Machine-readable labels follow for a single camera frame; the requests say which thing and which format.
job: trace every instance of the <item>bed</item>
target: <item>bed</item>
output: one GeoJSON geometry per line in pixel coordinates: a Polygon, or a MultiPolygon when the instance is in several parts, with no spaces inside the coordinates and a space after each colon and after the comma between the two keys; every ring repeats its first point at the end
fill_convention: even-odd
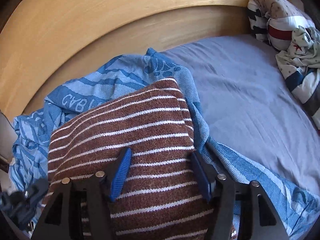
{"type": "Polygon", "coordinates": [[[190,70],[215,140],[320,195],[319,135],[288,92],[277,52],[248,35],[247,3],[23,0],[0,33],[0,109],[10,120],[31,114],[64,82],[153,47],[190,70]]]}

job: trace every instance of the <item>rolled blanket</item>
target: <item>rolled blanket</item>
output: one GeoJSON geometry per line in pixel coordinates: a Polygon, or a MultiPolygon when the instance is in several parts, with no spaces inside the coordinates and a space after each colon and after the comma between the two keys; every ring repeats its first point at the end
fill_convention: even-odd
{"type": "MultiPolygon", "coordinates": [[[[87,178],[130,147],[129,174],[121,195],[109,204],[118,239],[203,239],[213,209],[190,169],[193,130],[173,78],[78,115],[52,133],[51,184],[43,206],[63,178],[87,178]]],[[[90,238],[85,200],[81,206],[84,236],[90,238]]],[[[230,238],[236,238],[234,228],[230,238]]]]}
{"type": "Polygon", "coordinates": [[[320,33],[302,26],[292,32],[288,51],[276,55],[290,92],[303,105],[320,131],[320,33]]]}
{"type": "Polygon", "coordinates": [[[249,0],[248,16],[252,34],[278,50],[287,50],[292,31],[315,27],[311,18],[287,0],[249,0]]]}

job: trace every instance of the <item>curved wooden panel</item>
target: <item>curved wooden panel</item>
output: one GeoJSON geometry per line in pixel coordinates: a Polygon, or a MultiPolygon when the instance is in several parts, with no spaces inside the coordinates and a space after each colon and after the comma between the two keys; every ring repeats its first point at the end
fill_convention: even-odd
{"type": "Polygon", "coordinates": [[[102,36],[62,64],[36,92],[24,113],[42,108],[44,98],[58,85],[96,71],[120,54],[145,54],[149,47],[163,51],[206,37],[249,32],[246,8],[237,6],[189,7],[140,19],[102,36]]]}
{"type": "Polygon", "coordinates": [[[47,78],[76,52],[127,23],[199,5],[248,0],[23,0],[0,33],[0,109],[21,114],[47,78]]]}

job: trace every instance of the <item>blue towel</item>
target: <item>blue towel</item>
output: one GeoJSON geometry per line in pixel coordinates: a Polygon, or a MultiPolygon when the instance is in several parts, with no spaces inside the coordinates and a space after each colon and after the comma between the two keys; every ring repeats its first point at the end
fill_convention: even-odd
{"type": "MultiPolygon", "coordinates": [[[[45,98],[44,108],[14,119],[18,139],[13,145],[16,162],[10,166],[10,176],[17,189],[25,190],[36,179],[47,177],[52,131],[79,113],[169,76],[176,79],[185,96],[194,123],[195,147],[206,161],[218,171],[228,171],[236,181],[258,180],[278,211],[290,240],[308,230],[320,213],[320,197],[211,138],[191,73],[153,49],[148,49],[144,56],[113,58],[96,72],[57,87],[45,98]]],[[[237,206],[235,223],[239,221],[238,210],[237,206]]]]}

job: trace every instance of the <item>blanket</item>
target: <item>blanket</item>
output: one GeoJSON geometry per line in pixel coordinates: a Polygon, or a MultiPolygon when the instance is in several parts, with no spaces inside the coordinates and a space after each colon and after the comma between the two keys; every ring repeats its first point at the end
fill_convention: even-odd
{"type": "MultiPolygon", "coordinates": [[[[144,56],[120,55],[113,58],[96,72],[57,87],[45,98],[43,109],[14,119],[18,139],[13,145],[16,161],[10,166],[10,176],[16,187],[24,190],[36,179],[47,177],[52,131],[79,113],[169,76],[174,77],[184,95],[193,122],[194,147],[205,160],[218,172],[229,172],[236,181],[248,184],[251,180],[258,180],[291,240],[308,230],[320,213],[320,197],[216,142],[203,119],[189,70],[153,49],[148,49],[144,56]]],[[[239,210],[239,207],[235,209],[234,225],[239,225],[239,210]]]]}
{"type": "Polygon", "coordinates": [[[252,34],[277,50],[287,50],[291,32],[299,26],[315,27],[312,19],[287,0],[249,0],[252,34]]]}
{"type": "MultiPolygon", "coordinates": [[[[164,78],[84,112],[55,130],[48,155],[50,195],[65,177],[104,170],[121,148],[132,150],[121,195],[108,206],[118,240],[202,239],[212,206],[202,198],[188,156],[193,124],[175,79],[164,78]]],[[[86,200],[84,238],[90,237],[86,200]]],[[[235,239],[235,229],[230,238],[235,239]]]]}
{"type": "Polygon", "coordinates": [[[320,131],[320,33],[299,26],[292,32],[288,51],[276,55],[290,92],[303,105],[320,131]]]}

